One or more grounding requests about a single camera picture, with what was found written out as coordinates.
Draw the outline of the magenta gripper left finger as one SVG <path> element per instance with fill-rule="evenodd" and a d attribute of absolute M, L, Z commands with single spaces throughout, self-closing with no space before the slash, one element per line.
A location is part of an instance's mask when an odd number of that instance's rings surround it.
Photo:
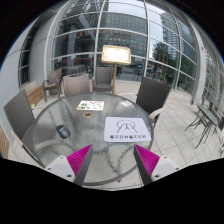
<path fill-rule="evenodd" d="M 45 170 L 82 186 L 93 156 L 93 146 L 85 146 L 69 156 L 58 156 Z"/>

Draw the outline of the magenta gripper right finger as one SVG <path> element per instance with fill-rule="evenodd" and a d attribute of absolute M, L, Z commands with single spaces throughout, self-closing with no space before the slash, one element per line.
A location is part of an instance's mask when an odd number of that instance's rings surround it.
<path fill-rule="evenodd" d="M 137 144 L 134 145 L 134 157 L 144 185 L 179 170 L 178 165 L 168 156 L 158 156 Z"/>

